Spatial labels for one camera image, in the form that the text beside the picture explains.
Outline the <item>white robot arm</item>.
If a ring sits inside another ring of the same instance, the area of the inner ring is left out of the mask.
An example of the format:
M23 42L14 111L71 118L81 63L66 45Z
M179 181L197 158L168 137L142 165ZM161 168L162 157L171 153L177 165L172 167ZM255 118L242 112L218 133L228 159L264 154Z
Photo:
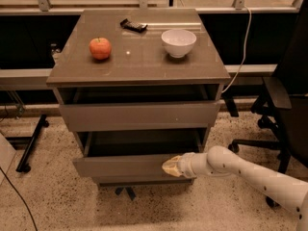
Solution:
M162 163L165 173L192 179L234 174L297 216L296 231L308 231L308 183L242 159L223 146L206 153L185 153Z

